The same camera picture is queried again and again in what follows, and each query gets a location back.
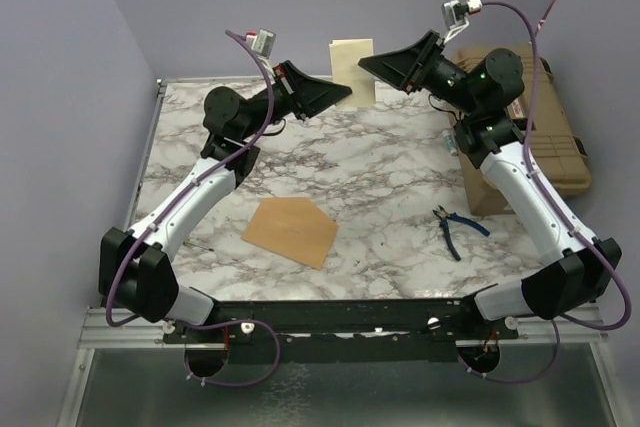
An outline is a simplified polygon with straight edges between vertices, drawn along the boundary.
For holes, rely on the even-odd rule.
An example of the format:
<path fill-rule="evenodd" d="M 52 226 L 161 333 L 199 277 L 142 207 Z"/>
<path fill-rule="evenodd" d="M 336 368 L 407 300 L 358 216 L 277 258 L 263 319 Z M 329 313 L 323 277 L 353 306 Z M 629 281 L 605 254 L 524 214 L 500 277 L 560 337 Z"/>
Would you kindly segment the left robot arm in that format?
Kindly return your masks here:
<path fill-rule="evenodd" d="M 203 103 L 208 136 L 186 178 L 142 220 L 112 228 L 101 240 L 98 287 L 108 324 L 119 326 L 113 309 L 122 307 L 133 318 L 184 323 L 199 341 L 214 339 L 221 327 L 214 299 L 181 285 L 173 259 L 205 215 L 251 173 L 260 153 L 253 142 L 268 126 L 288 115 L 308 120 L 351 93 L 289 61 L 276 65 L 265 89 L 250 98 L 230 87 L 212 89 Z"/>

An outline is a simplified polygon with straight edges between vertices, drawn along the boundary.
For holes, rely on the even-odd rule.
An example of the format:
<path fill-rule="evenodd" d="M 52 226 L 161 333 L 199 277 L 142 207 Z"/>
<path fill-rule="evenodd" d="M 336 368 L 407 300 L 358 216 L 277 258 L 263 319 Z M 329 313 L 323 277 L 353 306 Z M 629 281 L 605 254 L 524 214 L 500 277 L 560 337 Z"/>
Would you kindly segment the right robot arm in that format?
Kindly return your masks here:
<path fill-rule="evenodd" d="M 531 236 L 543 268 L 473 295 L 461 330 L 481 338 L 496 320 L 535 315 L 551 320 L 601 296 L 622 252 L 582 223 L 533 162 L 508 106 L 525 89 L 520 57 L 490 51 L 471 71 L 448 60 L 434 31 L 416 44 L 364 57 L 358 65 L 399 91 L 426 89 L 464 116 L 454 126 L 459 150 L 501 192 Z"/>

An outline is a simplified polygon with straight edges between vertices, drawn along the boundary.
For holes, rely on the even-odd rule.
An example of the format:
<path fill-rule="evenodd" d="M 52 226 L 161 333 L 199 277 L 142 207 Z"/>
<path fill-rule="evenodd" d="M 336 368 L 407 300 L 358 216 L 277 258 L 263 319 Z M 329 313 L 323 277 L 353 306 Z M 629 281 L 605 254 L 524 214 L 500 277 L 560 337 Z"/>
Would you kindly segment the brown paper envelope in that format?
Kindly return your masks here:
<path fill-rule="evenodd" d="M 321 270 L 338 224 L 304 197 L 263 199 L 242 240 L 305 266 Z"/>

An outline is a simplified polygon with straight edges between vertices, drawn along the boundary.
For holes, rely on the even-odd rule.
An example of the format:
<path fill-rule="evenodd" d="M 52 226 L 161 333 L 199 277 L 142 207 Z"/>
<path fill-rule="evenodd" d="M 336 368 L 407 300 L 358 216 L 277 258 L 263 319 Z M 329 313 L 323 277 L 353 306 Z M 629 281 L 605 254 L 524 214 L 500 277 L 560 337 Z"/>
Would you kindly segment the pale paper letter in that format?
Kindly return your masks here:
<path fill-rule="evenodd" d="M 376 103 L 374 77 L 358 65 L 362 58 L 373 55 L 373 47 L 371 38 L 333 40 L 329 44 L 332 80 L 352 90 L 337 103 L 338 107 L 363 108 Z"/>

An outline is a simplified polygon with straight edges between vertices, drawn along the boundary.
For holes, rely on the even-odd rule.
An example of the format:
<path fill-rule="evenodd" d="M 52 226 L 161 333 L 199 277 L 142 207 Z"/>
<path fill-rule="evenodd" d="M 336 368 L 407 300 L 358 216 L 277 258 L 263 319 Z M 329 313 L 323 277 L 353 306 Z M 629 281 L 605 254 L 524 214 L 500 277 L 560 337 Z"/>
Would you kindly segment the white green glue stick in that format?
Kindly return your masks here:
<path fill-rule="evenodd" d="M 449 154 L 452 156 L 457 156 L 458 155 L 457 144 L 452 132 L 450 130 L 444 130 L 442 132 L 442 137 L 445 143 L 445 147 L 449 152 Z"/>

